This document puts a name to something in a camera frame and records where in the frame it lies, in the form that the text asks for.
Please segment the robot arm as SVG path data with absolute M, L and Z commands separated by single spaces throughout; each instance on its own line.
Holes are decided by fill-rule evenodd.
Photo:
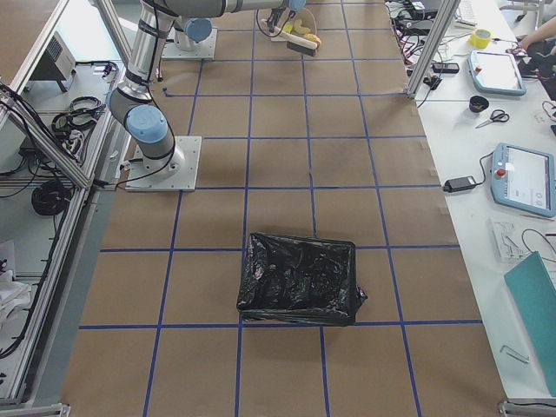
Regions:
M 108 97 L 112 116 L 136 140 L 150 164 L 168 162 L 175 139 L 150 91 L 171 27 L 178 18 L 217 18 L 244 10 L 303 9 L 303 1 L 143 1 L 138 31 L 123 80 Z

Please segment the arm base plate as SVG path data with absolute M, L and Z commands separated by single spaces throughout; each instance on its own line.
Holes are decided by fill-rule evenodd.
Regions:
M 158 161 L 145 158 L 138 146 L 129 169 L 129 181 L 125 183 L 128 191 L 163 192 L 195 190 L 198 165 L 202 149 L 200 136 L 177 136 L 171 160 Z
M 162 59 L 166 61 L 201 61 L 215 58 L 217 28 L 200 42 L 195 42 L 181 31 L 172 29 L 164 46 Z

